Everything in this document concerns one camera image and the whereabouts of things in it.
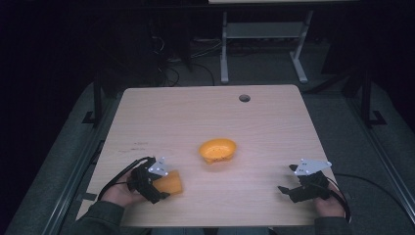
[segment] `black cable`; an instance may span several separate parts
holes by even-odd
[[[176,75],[177,75],[177,78],[176,78],[176,80],[173,82],[173,84],[172,84],[172,85],[169,85],[170,87],[173,87],[173,86],[175,86],[175,85],[177,85],[177,84],[178,84],[179,79],[180,79],[180,73],[179,73],[177,70],[172,69],[172,68],[169,68],[169,67],[167,67],[167,69],[168,69],[168,70],[173,71],[173,72],[174,72],[174,73],[176,73]]]
[[[111,187],[113,187],[114,185],[116,185],[116,182],[123,176],[125,175],[129,170],[131,170],[132,168],[134,168],[136,165],[140,164],[141,162],[148,160],[150,157],[146,157],[146,158],[142,158],[140,160],[136,160],[134,161],[132,164],[130,164],[129,166],[127,166],[125,169],[122,170],[122,172],[120,172],[118,175],[116,175],[106,186],[104,186],[104,188],[101,190],[100,194],[98,195],[98,201],[100,201],[103,197],[103,195],[105,194],[105,192],[107,192],[107,190]]]
[[[388,192],[388,190],[386,190],[385,188],[383,188],[381,185],[379,185],[379,184],[377,184],[377,183],[375,183],[375,182],[373,182],[373,181],[371,181],[371,180],[369,180],[367,178],[364,178],[364,177],[361,177],[361,176],[357,176],[357,175],[353,175],[353,174],[345,174],[345,173],[334,173],[334,174],[336,176],[343,176],[343,177],[350,177],[350,178],[360,179],[360,180],[363,180],[363,181],[365,181],[365,182],[367,182],[369,184],[372,184],[373,186],[376,186],[378,189],[380,189],[381,191],[383,191],[384,193],[386,193],[388,196],[391,197],[391,199],[393,199],[396,202],[396,204],[400,207],[400,209],[403,211],[403,213],[406,214],[406,216],[408,217],[409,222],[412,225],[412,228],[415,229],[415,224],[412,222],[412,218],[409,216],[409,214],[407,213],[406,209],[403,207],[402,203],[400,203],[394,195],[392,195],[390,192]]]
[[[372,185],[374,185],[374,186],[376,186],[376,187],[378,187],[380,190],[382,190],[384,193],[386,193],[388,196],[390,196],[396,203],[397,203],[397,205],[406,213],[406,210],[405,210],[405,208],[403,207],[403,205],[397,200],[397,198],[395,198],[394,197],[394,195],[392,195],[390,192],[388,192],[388,190],[386,190],[385,188],[383,188],[382,186],[380,186],[379,184],[377,184],[377,183],[375,183],[375,182],[373,182],[373,181],[371,181],[371,180],[369,180],[369,179],[367,179],[367,178],[364,178],[364,177],[361,177],[361,176],[357,176],[357,175],[353,175],[353,174],[344,174],[344,173],[335,173],[335,175],[336,176],[343,176],[343,177],[350,177],[350,178],[356,178],[356,179],[360,179],[360,180],[363,180],[363,181],[365,181],[365,182],[367,182],[367,183],[370,183],[370,184],[372,184]]]
[[[347,203],[347,199],[346,199],[346,196],[345,196],[345,194],[343,193],[343,191],[340,189],[340,187],[339,187],[339,184],[337,184],[333,179],[331,179],[331,178],[329,178],[329,177],[326,177],[328,180],[330,180],[330,182],[332,182],[336,187],[337,187],[337,189],[339,190],[339,192],[342,194],[342,196],[343,196],[343,198],[346,200],[346,203]]]
[[[333,196],[343,207],[343,209],[345,210],[345,219],[348,223],[350,223],[351,221],[351,212],[350,212],[350,207],[348,206],[347,200],[345,195],[343,194],[342,190],[338,187],[338,185],[335,183],[336,187],[338,188],[339,192],[342,194],[343,197],[341,197],[339,194],[337,194],[335,191],[333,190],[329,190],[328,188],[324,188],[318,184],[314,184],[314,183],[310,183],[310,185],[320,188],[324,191],[328,191],[329,194],[331,196]]]
[[[117,182],[114,185],[116,185],[116,184],[126,184],[126,183],[140,183],[140,182],[139,181],[130,181],[130,182],[124,181],[124,182]]]
[[[210,74],[211,85],[214,86],[214,76],[213,76],[213,73],[211,73],[211,71],[208,68],[206,68],[205,66],[199,65],[199,64],[194,64],[194,63],[190,65],[205,69]]]
[[[339,194],[337,194],[333,190],[330,190],[330,195],[332,195],[342,205],[343,209],[345,210],[345,218],[347,222],[350,223],[351,213],[350,213],[350,207],[348,206],[346,199],[342,199],[342,197],[339,196]]]
[[[161,73],[161,75],[163,76],[163,80],[162,80],[162,87],[165,87],[165,83],[168,81],[168,77],[167,77],[167,74],[165,73],[165,71],[163,71],[163,70],[161,70],[160,68],[158,68],[159,69],[159,72]]]

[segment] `table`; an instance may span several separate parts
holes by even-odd
[[[240,101],[241,95],[251,97]],[[238,147],[230,162],[206,164],[205,141],[225,137]],[[327,161],[294,85],[127,89],[88,186],[99,194],[127,165],[166,157],[184,192],[134,205],[122,225],[142,227],[279,226],[312,224],[310,201],[294,204],[277,189],[298,187],[288,165]],[[332,170],[324,173],[334,178]],[[83,200],[78,216],[92,201]]]
[[[317,3],[345,2],[345,0],[209,0],[210,4],[241,4],[241,3]],[[229,23],[227,13],[223,13],[222,24],[222,54],[220,56],[220,81],[229,82],[226,45],[228,38],[297,38],[296,49],[290,52],[290,57],[301,83],[308,83],[300,62],[300,53],[310,26],[313,11],[309,10],[302,22],[287,23]]]

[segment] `bowl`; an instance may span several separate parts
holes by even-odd
[[[225,138],[211,139],[199,148],[199,154],[210,165],[216,162],[230,161],[235,153],[234,141]]]

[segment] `cable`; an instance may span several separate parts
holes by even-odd
[[[217,42],[217,41],[221,41],[218,38],[213,38],[213,39],[203,39],[203,38],[195,38],[193,39],[194,42],[196,43],[203,43],[203,44],[212,44],[210,42]]]
[[[400,209],[403,211],[403,213],[405,213],[406,216],[409,218],[409,221],[410,221],[412,227],[415,229],[415,224],[412,223],[412,219],[409,216],[409,214],[406,212],[406,209],[403,207],[403,205],[397,200],[397,198],[394,195],[392,195],[390,192],[388,192],[388,190],[386,190],[385,188],[383,188],[381,185],[379,185],[379,184],[377,184],[377,183],[375,183],[375,182],[373,182],[373,181],[371,181],[371,180],[369,180],[367,178],[364,178],[364,177],[361,177],[361,176],[357,176],[357,175],[353,175],[353,174],[345,174],[345,173],[334,173],[334,174],[336,176],[343,176],[343,177],[350,177],[350,178],[360,179],[360,180],[363,180],[363,181],[365,181],[365,182],[367,182],[369,184],[372,184],[373,186],[376,186],[378,189],[380,189],[381,191],[383,191],[384,193],[386,193],[388,196],[391,197],[391,199],[393,199],[396,202],[396,204],[400,207]]]
[[[214,76],[213,76],[213,73],[207,67],[202,66],[202,65],[199,65],[199,64],[195,64],[195,63],[191,63],[189,65],[190,66],[195,66],[195,67],[200,67],[200,68],[204,69],[205,71],[207,71],[209,73],[209,75],[210,75],[211,85],[214,86]]]
[[[324,188],[324,187],[322,187],[322,186],[320,186],[320,185],[318,185],[318,184],[315,184],[315,183],[310,183],[309,185],[312,185],[312,186],[314,186],[314,187],[317,187],[317,188],[320,188],[320,189],[322,189],[323,191],[325,191],[325,192],[328,192],[331,196],[333,196],[339,203],[340,203],[340,205],[342,205],[342,207],[343,207],[343,209],[345,210],[345,219],[346,219],[346,221],[348,222],[348,223],[350,223],[351,222],[351,213],[350,213],[350,207],[348,206],[348,203],[347,203],[347,200],[346,200],[346,198],[345,198],[345,195],[342,193],[342,191],[340,190],[340,188],[338,187],[338,189],[339,189],[339,192],[341,192],[341,194],[343,195],[343,198],[339,195],[339,194],[337,194],[335,191],[333,191],[333,190],[330,190],[330,189],[328,189],[328,188]]]
[[[221,41],[219,41],[219,43],[217,43],[216,45],[214,45],[214,46],[212,46],[210,48],[207,48],[205,50],[202,50],[200,52],[197,52],[197,53],[191,55],[190,58],[194,59],[194,58],[198,58],[198,57],[207,55],[208,53],[214,52],[214,51],[216,51],[219,48],[220,45],[222,45],[222,42]],[[167,61],[168,62],[171,62],[171,63],[181,62],[180,59],[168,59]]]
[[[162,38],[161,38],[161,37],[157,37],[157,36],[153,36],[152,38],[153,38],[153,39],[158,39],[158,40],[161,42],[161,48],[159,49],[159,52],[161,52],[161,51],[162,51],[162,49],[164,49],[164,45],[165,45],[164,40],[162,40]]]
[[[361,177],[361,176],[357,176],[357,175],[352,175],[352,174],[344,174],[344,173],[335,173],[335,175],[336,176],[343,176],[343,177],[350,177],[350,178],[356,178],[356,179],[360,179],[360,180],[363,180],[363,181],[366,181],[366,182],[368,182],[368,183],[370,183],[370,184],[372,184],[372,185],[374,185],[374,186],[376,186],[376,187],[378,187],[380,190],[382,190],[384,193],[386,193],[388,196],[390,196],[396,203],[397,203],[397,205],[406,213],[406,210],[405,210],[405,208],[403,207],[403,205],[397,200],[397,198],[395,198],[394,197],[394,195],[392,195],[390,192],[388,192],[385,188],[383,188],[382,186],[380,186],[379,184],[377,184],[377,183],[375,183],[375,182],[373,182],[373,181],[371,181],[371,180],[369,180],[369,179],[367,179],[367,178],[364,178],[364,177]]]
[[[207,67],[202,66],[202,65],[199,65],[199,64],[194,64],[194,63],[192,63],[190,65],[205,69],[210,74],[211,85],[214,86],[214,76],[213,76],[213,73],[211,73],[211,71]]]
[[[126,184],[126,183],[139,183],[139,181],[130,181],[130,182],[124,181],[124,182],[117,182],[117,183],[115,183],[114,185],[116,185],[116,184]]]
[[[233,41],[233,39],[229,39],[226,42],[226,45],[229,45],[228,46],[228,49],[227,49],[228,50],[228,56],[229,57],[247,57],[247,56],[254,55],[254,54],[257,54],[257,53],[260,52],[260,48],[261,48],[260,46],[257,46],[258,49],[255,50],[254,47],[249,46],[249,45],[244,45],[244,44],[241,43],[240,44],[240,48],[241,48],[240,50],[242,52],[244,51],[244,47],[250,48],[251,52],[246,52],[245,54],[237,55],[236,53],[233,53],[232,52],[232,41]],[[212,47],[210,49],[206,49],[206,52],[205,51],[198,52],[198,53],[192,55],[191,58],[198,58],[198,57],[201,57],[201,56],[205,56],[205,55],[207,55],[209,53],[212,53],[214,51],[217,51],[217,49],[219,49],[218,46],[220,46],[220,45],[222,45],[222,43],[219,43],[219,44],[215,45],[214,47]]]
[[[346,200],[346,196],[345,196],[345,194],[343,193],[343,191],[340,189],[340,187],[339,187],[339,184],[337,184],[333,179],[331,179],[331,178],[329,178],[329,177],[326,177],[328,180],[330,180],[330,182],[332,182],[335,186],[336,186],[336,188],[339,190],[339,192],[342,194],[342,196],[343,196],[343,198]]]
[[[178,82],[179,82],[179,79],[180,79],[180,73],[177,71],[177,70],[175,70],[175,69],[172,69],[172,68],[169,68],[169,67],[167,67],[167,69],[168,70],[171,70],[171,71],[173,71],[173,72],[175,72],[176,73],[176,75],[177,75],[177,78],[176,78],[176,80],[173,82],[173,84],[172,85],[169,85],[170,87],[174,87],[175,85],[177,85],[178,84]]]
[[[162,86],[165,86],[165,82],[168,80],[168,77],[165,74],[165,72],[160,69],[160,67],[158,67],[158,70],[161,73],[161,75],[164,76],[164,80],[162,81]]]
[[[100,194],[98,195],[98,201],[100,201],[102,199],[102,197],[104,196],[105,192],[107,192],[107,190],[111,187],[113,187],[114,185],[116,185],[116,182],[123,176],[125,175],[129,170],[131,170],[132,168],[134,168],[136,165],[140,164],[143,161],[148,160],[150,157],[146,157],[146,158],[142,158],[140,160],[136,160],[134,161],[132,164],[130,164],[129,166],[127,166],[125,169],[122,170],[122,172],[120,172],[118,175],[116,175],[110,182],[108,182],[108,184],[106,184],[106,186],[104,186],[104,188],[101,190]]]

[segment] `hole in table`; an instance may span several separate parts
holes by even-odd
[[[244,103],[249,102],[250,99],[251,99],[251,96],[249,96],[249,95],[240,95],[239,96],[239,100],[242,101],[242,102],[244,102]]]

